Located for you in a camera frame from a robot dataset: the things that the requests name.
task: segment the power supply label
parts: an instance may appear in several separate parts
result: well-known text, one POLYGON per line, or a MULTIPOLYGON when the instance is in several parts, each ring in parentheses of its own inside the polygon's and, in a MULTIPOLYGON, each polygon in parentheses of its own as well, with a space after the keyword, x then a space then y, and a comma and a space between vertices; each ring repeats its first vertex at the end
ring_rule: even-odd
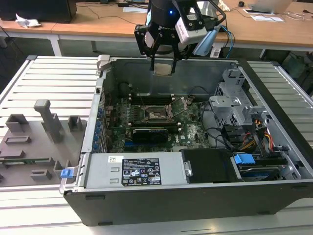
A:
POLYGON ((123 159, 122 185, 161 185, 158 158, 123 159))

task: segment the blue cable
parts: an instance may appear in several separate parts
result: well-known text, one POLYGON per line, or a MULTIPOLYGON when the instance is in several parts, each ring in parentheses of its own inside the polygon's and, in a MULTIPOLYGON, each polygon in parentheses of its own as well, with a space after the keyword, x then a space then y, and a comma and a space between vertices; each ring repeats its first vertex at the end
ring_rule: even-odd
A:
POLYGON ((229 51, 228 51, 228 54, 226 56, 226 58, 228 58, 230 56, 230 52, 231 50, 233 49, 233 42, 232 42, 232 36, 231 36, 231 33, 227 30, 227 28, 223 25, 221 25, 222 29, 227 33, 227 35, 230 37, 230 48, 229 48, 229 51))

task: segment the green circuit board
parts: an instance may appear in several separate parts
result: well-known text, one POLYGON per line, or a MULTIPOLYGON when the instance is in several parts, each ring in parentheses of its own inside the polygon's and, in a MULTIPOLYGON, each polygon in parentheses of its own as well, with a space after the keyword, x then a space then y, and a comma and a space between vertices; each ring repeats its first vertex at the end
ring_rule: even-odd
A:
MULTIPOLYGON (((151 110, 148 113, 149 117, 166 122, 163 107, 164 105, 149 105, 149 109, 151 110)), ((118 118, 116 120, 117 124, 110 128, 112 132, 111 152, 178 152, 184 148, 210 147, 209 141, 204 135, 205 130, 199 121, 200 109, 198 103, 188 105, 187 110, 183 112, 181 112, 181 104, 177 102, 173 105, 173 115, 177 115, 171 121, 180 122, 181 129, 178 133, 169 133, 168 141, 160 144, 134 144, 132 142, 132 129, 128 126, 129 121, 140 122, 147 115, 147 112, 140 105, 131 105, 128 100, 120 99, 120 102, 116 103, 115 108, 118 118)))

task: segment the metal grating platform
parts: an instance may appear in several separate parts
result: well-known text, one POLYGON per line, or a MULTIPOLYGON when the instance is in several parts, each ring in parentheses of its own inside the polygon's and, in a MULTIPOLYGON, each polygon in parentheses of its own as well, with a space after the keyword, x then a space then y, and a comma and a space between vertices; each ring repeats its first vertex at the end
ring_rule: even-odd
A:
MULTIPOLYGON (((313 147, 313 101, 280 67, 271 62, 249 62, 303 137, 313 147)), ((259 97, 250 89, 258 104, 259 97)))
MULTIPOLYGON (((6 132, 5 122, 11 113, 23 113, 28 120, 41 119, 32 111, 38 98, 50 99, 51 109, 60 119, 81 115, 87 120, 96 81, 95 64, 96 58, 89 57, 39 56, 35 61, 26 61, 0 95, 0 138, 6 132)), ((267 62, 250 64, 299 130, 312 135, 311 99, 293 85, 281 68, 267 62)), ((86 227, 59 193, 58 185, 1 191, 0 214, 5 215, 0 220, 1 235, 311 235, 313 231, 313 199, 301 199, 275 215, 86 227)))
POLYGON ((42 120, 33 107, 49 99, 51 112, 60 120, 80 115, 88 120, 96 84, 97 58, 38 56, 25 61, 0 96, 0 141, 7 132, 10 114, 24 114, 28 121, 42 120))

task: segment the blue latch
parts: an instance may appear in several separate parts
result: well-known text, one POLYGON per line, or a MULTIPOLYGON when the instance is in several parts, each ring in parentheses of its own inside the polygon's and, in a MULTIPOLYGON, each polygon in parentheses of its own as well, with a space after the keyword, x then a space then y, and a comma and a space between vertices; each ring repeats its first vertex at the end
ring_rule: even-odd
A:
POLYGON ((61 171, 61 179, 74 178, 74 169, 64 169, 61 171))
POLYGON ((239 153, 234 156, 236 164, 255 164, 255 159, 252 154, 239 153))

